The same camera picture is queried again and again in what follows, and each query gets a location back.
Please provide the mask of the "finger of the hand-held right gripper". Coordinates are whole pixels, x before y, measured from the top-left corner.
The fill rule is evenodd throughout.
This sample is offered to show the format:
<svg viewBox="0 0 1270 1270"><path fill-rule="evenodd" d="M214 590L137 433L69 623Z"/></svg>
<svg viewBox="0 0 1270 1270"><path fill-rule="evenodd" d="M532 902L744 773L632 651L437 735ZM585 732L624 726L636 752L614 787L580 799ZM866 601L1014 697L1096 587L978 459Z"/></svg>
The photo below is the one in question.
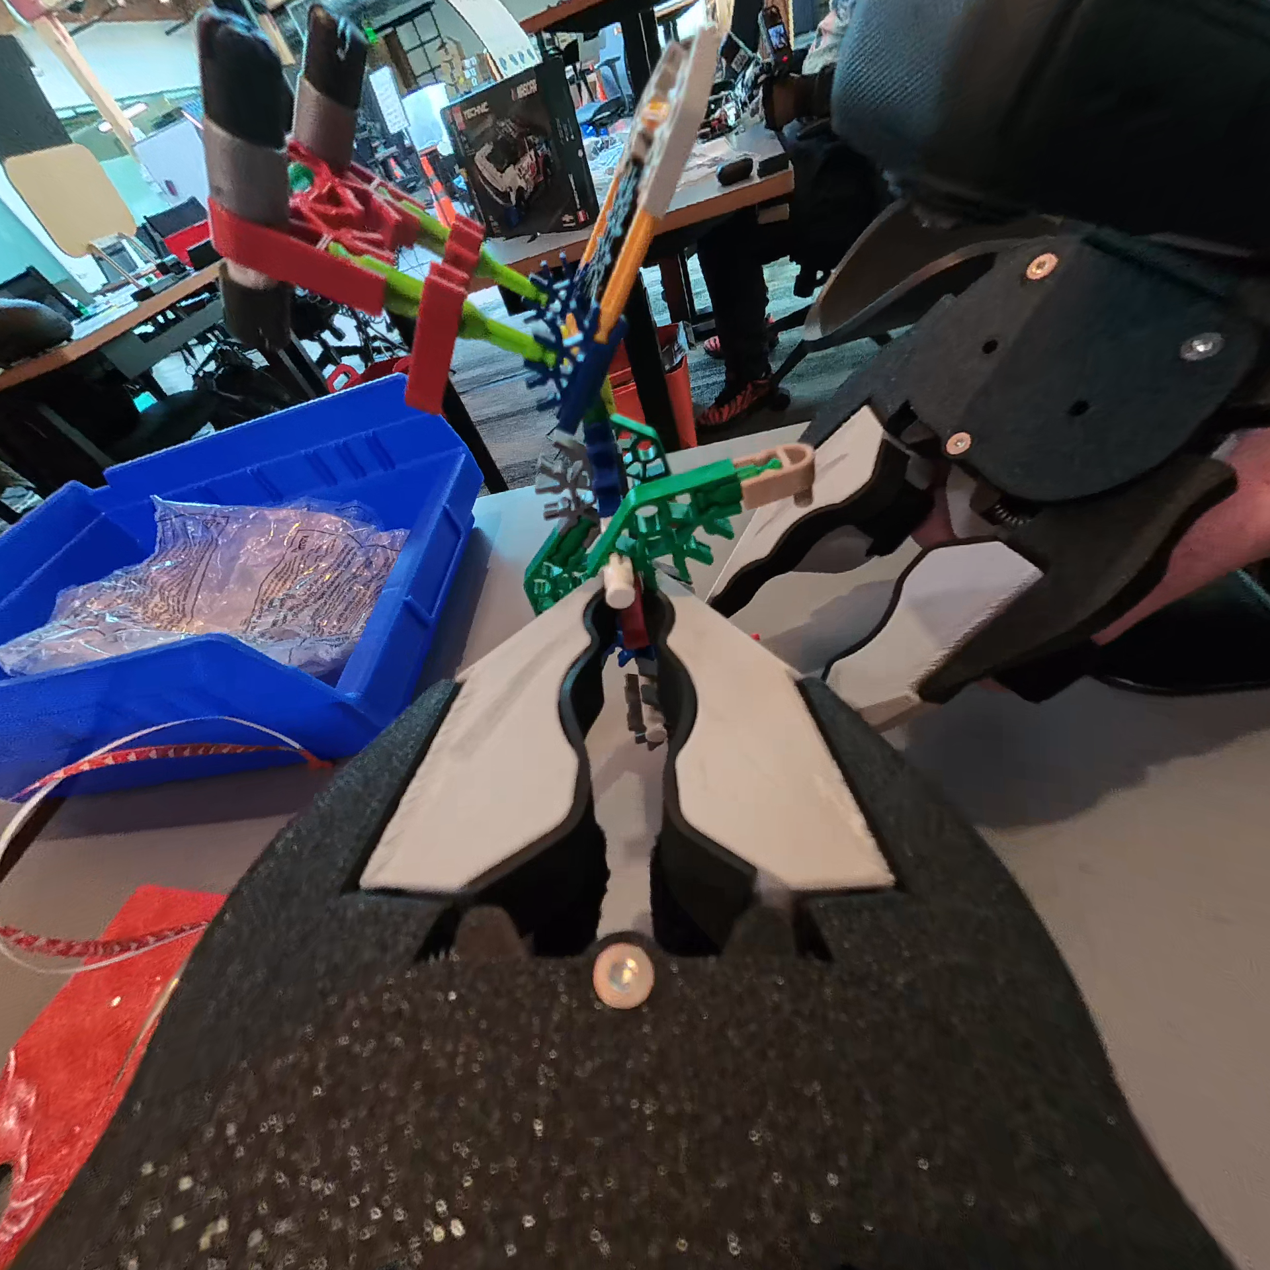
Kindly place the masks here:
<svg viewBox="0 0 1270 1270"><path fill-rule="evenodd" d="M908 542L939 537L939 468L890 436L872 407L858 409L815 446L807 496L754 510L710 586L725 617L778 578L837 576Z"/></svg>
<svg viewBox="0 0 1270 1270"><path fill-rule="evenodd" d="M919 693L927 679L1041 578L1002 542L925 549L896 581L875 628L821 679L875 729L919 717L933 708Z"/></svg>

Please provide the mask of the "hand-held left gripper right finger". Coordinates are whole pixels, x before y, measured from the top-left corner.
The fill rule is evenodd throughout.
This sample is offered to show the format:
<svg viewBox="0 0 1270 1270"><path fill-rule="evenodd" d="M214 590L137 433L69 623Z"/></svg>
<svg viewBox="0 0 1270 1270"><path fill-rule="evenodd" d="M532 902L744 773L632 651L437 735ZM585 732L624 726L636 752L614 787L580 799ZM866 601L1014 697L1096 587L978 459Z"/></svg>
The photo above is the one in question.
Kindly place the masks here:
<svg viewBox="0 0 1270 1270"><path fill-rule="evenodd" d="M692 595L645 605L671 723L659 847L671 894L892 889L800 675Z"/></svg>

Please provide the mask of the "person's right forearm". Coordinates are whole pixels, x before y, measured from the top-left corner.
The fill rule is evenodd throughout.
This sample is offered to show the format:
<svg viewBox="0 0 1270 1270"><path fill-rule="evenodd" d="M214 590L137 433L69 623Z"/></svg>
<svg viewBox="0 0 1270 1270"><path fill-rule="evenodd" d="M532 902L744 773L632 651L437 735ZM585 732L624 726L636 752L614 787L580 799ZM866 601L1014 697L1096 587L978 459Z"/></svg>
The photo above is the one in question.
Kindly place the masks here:
<svg viewBox="0 0 1270 1270"><path fill-rule="evenodd" d="M1267 3L858 3L830 118L936 202L1267 254Z"/></svg>

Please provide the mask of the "red white tear strip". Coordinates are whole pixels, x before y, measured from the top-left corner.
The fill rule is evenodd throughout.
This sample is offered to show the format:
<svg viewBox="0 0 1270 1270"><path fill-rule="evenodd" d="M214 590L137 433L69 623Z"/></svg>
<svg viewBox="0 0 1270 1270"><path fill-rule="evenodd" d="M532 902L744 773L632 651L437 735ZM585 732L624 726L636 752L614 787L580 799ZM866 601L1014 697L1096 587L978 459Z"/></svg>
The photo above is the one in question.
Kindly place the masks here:
<svg viewBox="0 0 1270 1270"><path fill-rule="evenodd" d="M252 735L263 737L264 743L152 741L152 737L158 737L172 729L210 725L239 728ZM44 805L53 797L54 791L75 778L104 768L127 768L130 765L154 761L236 756L245 753L279 753L287 758L299 759L308 770L331 770L335 765L334 761L316 756L302 743L275 731L270 726L233 716L220 714L213 717L181 719L146 725L134 732L116 737L101 744L86 756L59 767L24 787L16 797L16 814L3 829L1 861L3 864L13 864L16 861L16 856L10 850L15 847L19 833L33 823L36 812L42 811ZM134 936L113 941L104 938L81 941L62 939L59 936L56 938L51 935L27 932L16 926L4 924L1 927L3 959L24 967L25 970L36 970L39 974L56 974L53 962L89 964L90 968L101 970L110 964L119 964L139 957L151 948L158 948L166 944L190 938L207 927L207 924L208 921L202 920L199 923L142 932Z"/></svg>

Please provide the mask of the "clear plastic bag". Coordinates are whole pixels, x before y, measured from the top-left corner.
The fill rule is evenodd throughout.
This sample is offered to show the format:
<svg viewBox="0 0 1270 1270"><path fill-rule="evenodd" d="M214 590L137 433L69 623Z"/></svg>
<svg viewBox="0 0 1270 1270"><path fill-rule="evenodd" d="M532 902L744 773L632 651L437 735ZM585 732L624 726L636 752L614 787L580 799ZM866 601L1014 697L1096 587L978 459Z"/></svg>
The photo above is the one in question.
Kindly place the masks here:
<svg viewBox="0 0 1270 1270"><path fill-rule="evenodd" d="M4 675L225 635L302 673L337 676L408 542L358 502L151 504L152 552L62 589L42 625L24 622L3 645Z"/></svg>

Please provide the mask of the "colourful construction toy model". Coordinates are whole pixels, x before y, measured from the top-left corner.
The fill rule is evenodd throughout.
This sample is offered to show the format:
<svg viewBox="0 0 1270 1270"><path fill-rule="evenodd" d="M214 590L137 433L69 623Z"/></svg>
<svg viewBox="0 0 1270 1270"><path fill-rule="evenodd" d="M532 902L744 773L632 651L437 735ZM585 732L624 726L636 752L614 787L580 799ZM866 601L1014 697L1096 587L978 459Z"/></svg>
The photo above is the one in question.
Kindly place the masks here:
<svg viewBox="0 0 1270 1270"><path fill-rule="evenodd" d="M227 11L201 16L202 149L230 327L261 350L285 344L295 292L370 316L408 316L405 403L425 413L440 412L456 341L521 360L533 384L553 391L553 428L535 478L552 531L523 592L536 617L583 584L600 584L621 658L642 661L641 688L656 675L644 617L659 581L689 584L688 564L710 564L707 539L733 537L742 511L807 496L813 452L787 443L674 475L657 433L614 409L609 372L626 313L614 341L597 344L598 310L580 288L611 192L571 276L517 274L494 259L476 223L443 224L355 162L366 58L349 20L311 8L285 121L275 47ZM611 186L627 168L626 144Z"/></svg>

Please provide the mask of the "printed toy packaging bag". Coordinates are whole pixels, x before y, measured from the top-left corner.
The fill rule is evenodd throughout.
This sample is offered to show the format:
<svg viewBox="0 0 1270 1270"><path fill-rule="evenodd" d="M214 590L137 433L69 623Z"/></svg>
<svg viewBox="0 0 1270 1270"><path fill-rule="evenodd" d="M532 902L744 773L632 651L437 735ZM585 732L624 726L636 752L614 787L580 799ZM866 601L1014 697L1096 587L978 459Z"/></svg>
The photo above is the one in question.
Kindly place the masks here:
<svg viewBox="0 0 1270 1270"><path fill-rule="evenodd" d="M104 939L207 920L222 894L146 885ZM53 962L62 985L1 1074L1 1267L51 1214L118 1110L202 930L104 968Z"/></svg>

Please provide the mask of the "black printed toy box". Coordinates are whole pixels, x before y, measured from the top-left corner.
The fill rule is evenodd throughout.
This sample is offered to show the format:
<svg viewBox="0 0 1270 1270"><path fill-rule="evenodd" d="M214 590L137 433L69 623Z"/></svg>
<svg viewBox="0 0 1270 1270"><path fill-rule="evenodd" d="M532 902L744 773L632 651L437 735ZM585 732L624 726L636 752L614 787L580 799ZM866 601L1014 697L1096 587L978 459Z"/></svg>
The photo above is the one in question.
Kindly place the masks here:
<svg viewBox="0 0 1270 1270"><path fill-rule="evenodd" d="M598 202L561 58L441 111L488 239L592 230Z"/></svg>

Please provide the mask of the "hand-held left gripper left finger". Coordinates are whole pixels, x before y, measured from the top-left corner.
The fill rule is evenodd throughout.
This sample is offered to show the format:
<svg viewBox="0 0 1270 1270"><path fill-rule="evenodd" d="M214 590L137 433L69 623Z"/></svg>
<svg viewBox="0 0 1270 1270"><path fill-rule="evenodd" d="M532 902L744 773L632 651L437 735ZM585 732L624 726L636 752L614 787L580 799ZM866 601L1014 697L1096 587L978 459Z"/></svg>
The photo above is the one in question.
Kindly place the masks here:
<svg viewBox="0 0 1270 1270"><path fill-rule="evenodd" d="M459 673L360 889L471 895L579 824L612 634L586 583Z"/></svg>

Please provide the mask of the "grey fan connector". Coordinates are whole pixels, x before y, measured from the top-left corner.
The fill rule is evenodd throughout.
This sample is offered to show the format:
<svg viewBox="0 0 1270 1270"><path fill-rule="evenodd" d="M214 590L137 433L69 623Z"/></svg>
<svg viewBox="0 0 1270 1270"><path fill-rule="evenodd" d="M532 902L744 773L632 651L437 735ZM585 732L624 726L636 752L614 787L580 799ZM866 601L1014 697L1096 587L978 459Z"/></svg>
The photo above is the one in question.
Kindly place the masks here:
<svg viewBox="0 0 1270 1270"><path fill-rule="evenodd" d="M660 53L629 129L624 164L638 176L636 209L660 220L703 124L724 31L703 25Z"/></svg>

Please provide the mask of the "person's right hand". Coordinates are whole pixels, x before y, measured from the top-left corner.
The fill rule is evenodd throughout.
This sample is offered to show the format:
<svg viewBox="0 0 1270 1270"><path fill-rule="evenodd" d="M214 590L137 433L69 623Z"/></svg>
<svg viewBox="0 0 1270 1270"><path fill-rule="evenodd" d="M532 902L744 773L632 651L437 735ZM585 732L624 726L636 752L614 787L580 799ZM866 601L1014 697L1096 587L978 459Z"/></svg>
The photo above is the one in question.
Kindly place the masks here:
<svg viewBox="0 0 1270 1270"><path fill-rule="evenodd" d="M1108 645L1167 605L1268 557L1268 431L1239 433L1217 454L1235 490L1191 525L1173 548L1164 578L1132 610L1093 637Z"/></svg>

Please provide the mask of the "tan back office chair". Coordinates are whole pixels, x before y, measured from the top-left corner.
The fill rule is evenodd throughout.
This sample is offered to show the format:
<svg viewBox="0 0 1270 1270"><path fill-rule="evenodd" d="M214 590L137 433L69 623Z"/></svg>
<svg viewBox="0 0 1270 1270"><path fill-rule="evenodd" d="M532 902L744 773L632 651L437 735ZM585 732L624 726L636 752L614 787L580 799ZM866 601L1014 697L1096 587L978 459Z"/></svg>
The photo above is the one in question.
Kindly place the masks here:
<svg viewBox="0 0 1270 1270"><path fill-rule="evenodd" d="M6 158L3 168L57 250L69 257L84 259L100 242L133 238L137 230L104 167L83 146L19 153Z"/></svg>

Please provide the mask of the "black snowflake connector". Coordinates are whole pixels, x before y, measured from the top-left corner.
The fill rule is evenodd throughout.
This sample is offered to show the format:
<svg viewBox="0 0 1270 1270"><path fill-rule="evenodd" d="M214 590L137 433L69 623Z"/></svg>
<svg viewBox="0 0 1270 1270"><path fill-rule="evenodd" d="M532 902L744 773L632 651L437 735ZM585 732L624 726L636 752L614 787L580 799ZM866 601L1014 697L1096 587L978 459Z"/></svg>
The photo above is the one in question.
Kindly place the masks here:
<svg viewBox="0 0 1270 1270"><path fill-rule="evenodd" d="M641 168L630 165L609 189L612 198L608 202L604 224L597 227L594 250L580 270L582 294L589 304L597 304L601 298L624 247L630 221L639 206L641 174Z"/></svg>

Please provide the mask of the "blue storage bin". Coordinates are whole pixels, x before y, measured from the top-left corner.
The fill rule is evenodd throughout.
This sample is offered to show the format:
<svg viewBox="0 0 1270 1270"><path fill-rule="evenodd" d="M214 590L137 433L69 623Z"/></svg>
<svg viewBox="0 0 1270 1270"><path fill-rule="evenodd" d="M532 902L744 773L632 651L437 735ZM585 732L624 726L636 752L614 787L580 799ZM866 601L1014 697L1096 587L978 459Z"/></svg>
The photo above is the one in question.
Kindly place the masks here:
<svg viewBox="0 0 1270 1270"><path fill-rule="evenodd" d="M273 507L360 504L405 530L400 558L332 682L213 635L30 678L3 678L3 799L145 726L160 744L267 744L267 726L317 758L358 753L411 702L465 557L482 475L444 418L405 404L405 375L304 403L63 486L3 533L3 641L41 626L56 596L142 561L152 496Z"/></svg>

